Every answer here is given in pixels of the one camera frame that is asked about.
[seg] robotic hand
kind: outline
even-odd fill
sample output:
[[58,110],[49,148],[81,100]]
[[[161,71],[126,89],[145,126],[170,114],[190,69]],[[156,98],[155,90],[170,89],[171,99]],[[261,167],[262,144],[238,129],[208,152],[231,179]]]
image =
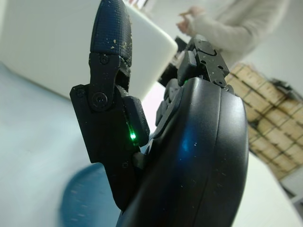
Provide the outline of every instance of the robotic hand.
[[117,227],[231,226],[246,181],[248,136],[244,105],[224,80],[222,57],[208,42],[190,41],[150,141],[141,102],[127,93],[131,63],[125,5],[102,0],[90,83],[70,95],[89,158],[104,165],[121,209]]

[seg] person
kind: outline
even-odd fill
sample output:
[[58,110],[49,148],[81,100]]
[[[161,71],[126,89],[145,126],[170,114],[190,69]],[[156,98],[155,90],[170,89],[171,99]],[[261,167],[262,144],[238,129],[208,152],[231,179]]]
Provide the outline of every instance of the person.
[[289,3],[290,0],[233,0],[215,18],[194,6],[185,13],[193,20],[180,14],[183,21],[177,26],[191,37],[204,36],[232,68],[277,28]]

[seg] black robotic finger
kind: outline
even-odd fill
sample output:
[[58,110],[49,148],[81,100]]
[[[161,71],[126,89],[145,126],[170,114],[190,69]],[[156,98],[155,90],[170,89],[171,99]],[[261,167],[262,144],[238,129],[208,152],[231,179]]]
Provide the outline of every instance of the black robotic finger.
[[169,101],[171,102],[174,99],[174,97],[179,89],[180,89],[180,86],[178,84],[178,80],[171,79],[166,86],[165,93],[164,93],[164,100],[169,98]]
[[162,119],[162,116],[164,115],[165,111],[167,110],[168,104],[166,101],[162,101],[158,110],[157,110],[157,115],[156,115],[156,126],[158,126],[159,122]]

